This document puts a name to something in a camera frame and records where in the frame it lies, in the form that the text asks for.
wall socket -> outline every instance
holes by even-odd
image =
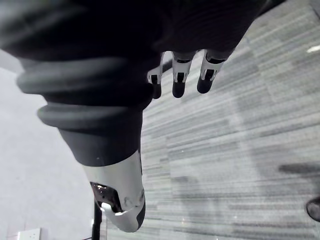
[[[40,239],[41,228],[20,231],[18,233],[18,240],[41,240]]]

black sleeve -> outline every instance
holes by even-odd
[[[19,88],[45,98],[39,118],[86,166],[117,163],[140,147],[153,95],[146,75],[160,63],[153,7],[101,2],[0,1],[0,48],[25,69]]]
[[[227,58],[266,0],[0,0],[0,48],[17,79],[47,105],[76,160],[107,166],[140,147],[148,70],[163,51],[212,49]]]

robotic hand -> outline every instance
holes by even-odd
[[[172,51],[172,93],[181,98],[205,49],[197,90],[207,93],[265,3],[0,1],[0,48],[24,68],[19,88],[47,101],[39,118],[58,128],[95,206],[120,230],[136,232],[145,218],[142,116],[161,96],[163,53]]]

gray carpet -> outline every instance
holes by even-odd
[[[320,194],[320,22],[307,0],[256,20],[206,95],[196,86],[144,114],[146,220],[108,239],[316,240],[305,202]]]

black pole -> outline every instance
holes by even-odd
[[[92,225],[92,240],[100,240],[100,225],[102,222],[101,203],[94,201],[94,219]]]

